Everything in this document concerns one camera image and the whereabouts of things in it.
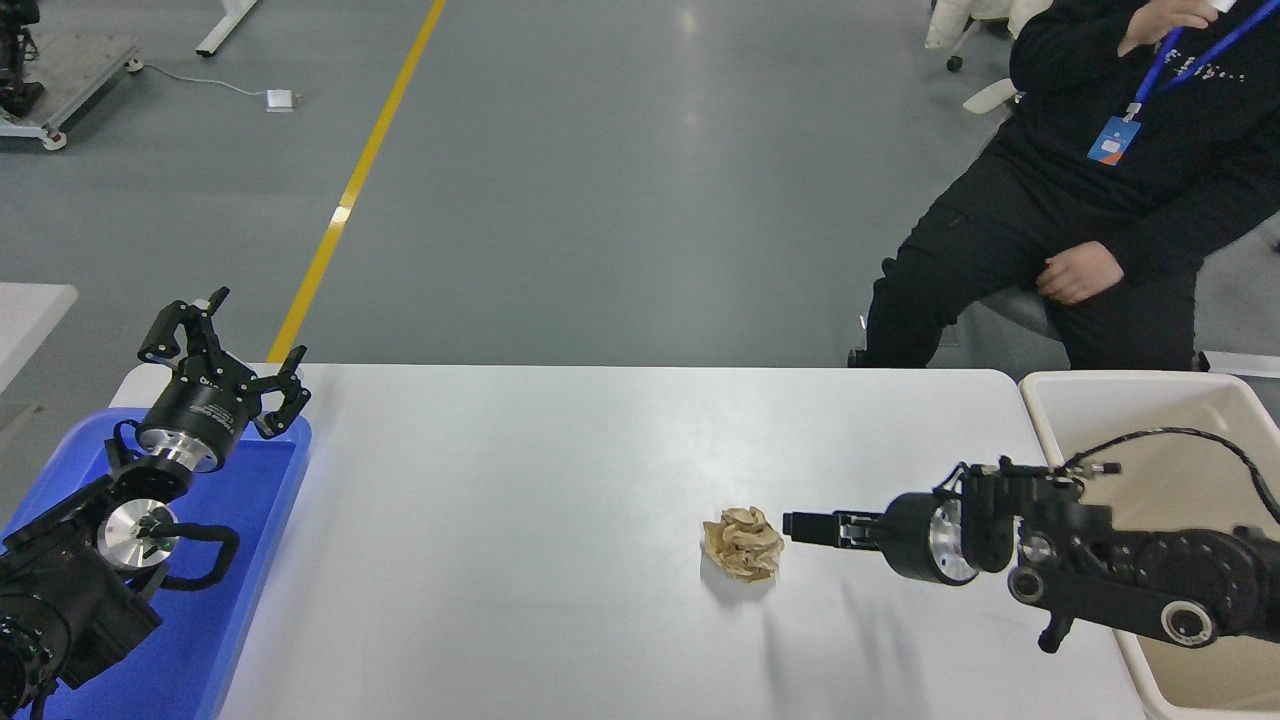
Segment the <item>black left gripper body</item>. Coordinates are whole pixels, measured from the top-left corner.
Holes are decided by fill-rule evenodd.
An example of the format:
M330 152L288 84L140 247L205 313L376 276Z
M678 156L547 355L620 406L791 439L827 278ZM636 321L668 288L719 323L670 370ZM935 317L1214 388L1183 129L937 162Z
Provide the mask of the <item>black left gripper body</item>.
M244 400L236 389L257 375L253 370L224 372L207 378L172 373L156 404L138 424L138 445L147 454L184 441L204 446L200 457L229 457L250 423Z

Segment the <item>person's left hand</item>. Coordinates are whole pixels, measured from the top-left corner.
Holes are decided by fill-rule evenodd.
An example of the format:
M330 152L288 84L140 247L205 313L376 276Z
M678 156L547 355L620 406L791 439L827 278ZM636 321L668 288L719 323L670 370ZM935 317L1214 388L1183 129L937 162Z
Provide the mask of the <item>person's left hand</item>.
M1037 293L1064 306L1075 306L1116 286L1125 273L1100 242L1079 243L1044 260L1036 278Z

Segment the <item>person's right hand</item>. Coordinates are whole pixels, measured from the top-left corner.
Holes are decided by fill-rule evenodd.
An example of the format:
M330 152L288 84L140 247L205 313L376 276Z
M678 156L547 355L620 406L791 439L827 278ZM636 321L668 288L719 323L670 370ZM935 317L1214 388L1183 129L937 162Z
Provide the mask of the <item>person's right hand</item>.
M1125 56L1142 46L1158 44L1174 29L1206 29L1220 15L1210 1L1148 1L1130 17L1117 45L1116 56Z

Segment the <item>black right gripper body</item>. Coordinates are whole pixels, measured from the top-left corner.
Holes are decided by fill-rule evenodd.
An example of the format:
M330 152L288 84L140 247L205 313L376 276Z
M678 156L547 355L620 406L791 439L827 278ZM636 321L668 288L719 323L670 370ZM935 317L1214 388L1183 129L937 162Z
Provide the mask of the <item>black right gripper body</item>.
M899 575L948 583L948 521L938 516L943 505L933 495L905 493L879 516L879 551Z

